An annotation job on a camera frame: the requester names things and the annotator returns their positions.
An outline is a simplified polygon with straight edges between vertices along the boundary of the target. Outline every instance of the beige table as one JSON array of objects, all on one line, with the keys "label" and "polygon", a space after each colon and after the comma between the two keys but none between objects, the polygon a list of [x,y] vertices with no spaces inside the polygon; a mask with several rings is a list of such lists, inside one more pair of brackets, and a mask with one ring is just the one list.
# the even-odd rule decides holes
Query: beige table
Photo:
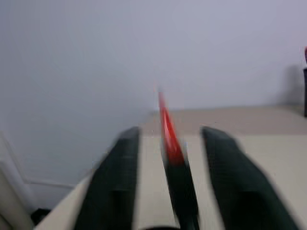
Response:
[{"label": "beige table", "polygon": [[[223,224],[206,169],[200,125],[237,137],[247,155],[266,172],[298,225],[307,227],[307,120],[298,111],[295,107],[252,107],[172,112],[178,133],[187,143],[201,229],[223,229]],[[175,226],[160,154],[158,114],[142,125],[140,150],[134,228]],[[85,179],[77,185],[36,229],[71,229],[87,183]]]}]

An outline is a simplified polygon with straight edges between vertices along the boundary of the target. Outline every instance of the gray wall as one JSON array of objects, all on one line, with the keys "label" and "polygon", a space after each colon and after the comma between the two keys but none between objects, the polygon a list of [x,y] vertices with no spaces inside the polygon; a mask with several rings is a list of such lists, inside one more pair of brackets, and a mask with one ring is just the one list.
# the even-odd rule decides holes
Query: gray wall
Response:
[{"label": "gray wall", "polygon": [[302,102],[306,9],[306,0],[3,0],[0,129],[29,181],[69,187],[157,108],[157,86],[171,108]]}]

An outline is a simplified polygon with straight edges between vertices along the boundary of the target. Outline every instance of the black cylinder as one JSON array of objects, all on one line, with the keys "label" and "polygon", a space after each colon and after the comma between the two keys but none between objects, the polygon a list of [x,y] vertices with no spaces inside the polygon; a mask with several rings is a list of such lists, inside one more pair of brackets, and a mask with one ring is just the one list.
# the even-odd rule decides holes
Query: black cylinder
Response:
[{"label": "black cylinder", "polygon": [[305,79],[305,110],[304,110],[304,116],[307,117],[307,68],[304,69],[304,79]]}]

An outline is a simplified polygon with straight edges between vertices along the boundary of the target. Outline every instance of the black object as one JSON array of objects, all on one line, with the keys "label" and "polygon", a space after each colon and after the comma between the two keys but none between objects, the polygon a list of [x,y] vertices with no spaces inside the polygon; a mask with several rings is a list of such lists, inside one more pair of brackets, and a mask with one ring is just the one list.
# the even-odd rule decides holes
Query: black object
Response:
[{"label": "black object", "polygon": [[307,68],[304,69],[304,80],[305,80],[305,109],[304,109],[304,116],[307,117]]},{"label": "black object", "polygon": [[226,230],[297,230],[265,175],[235,140],[201,129],[210,179]]},{"label": "black object", "polygon": [[31,220],[33,221],[34,225],[36,226],[41,222],[48,214],[51,212],[50,209],[37,209],[34,213],[31,214]]},{"label": "black object", "polygon": [[94,173],[75,230],[130,230],[137,182],[137,127],[123,132]]},{"label": "black object", "polygon": [[180,229],[199,230],[198,204],[188,161],[180,165],[164,163],[168,190]]}]

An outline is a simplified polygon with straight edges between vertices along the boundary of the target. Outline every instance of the red object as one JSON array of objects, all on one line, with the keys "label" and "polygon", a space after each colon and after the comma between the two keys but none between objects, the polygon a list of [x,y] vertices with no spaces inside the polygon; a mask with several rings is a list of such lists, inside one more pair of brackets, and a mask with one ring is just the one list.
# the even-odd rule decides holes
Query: red object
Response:
[{"label": "red object", "polygon": [[183,164],[184,156],[161,92],[159,92],[159,106],[161,117],[161,133],[168,161],[170,164]]},{"label": "red object", "polygon": [[307,46],[305,47],[305,61],[306,61],[306,64],[307,64]]}]

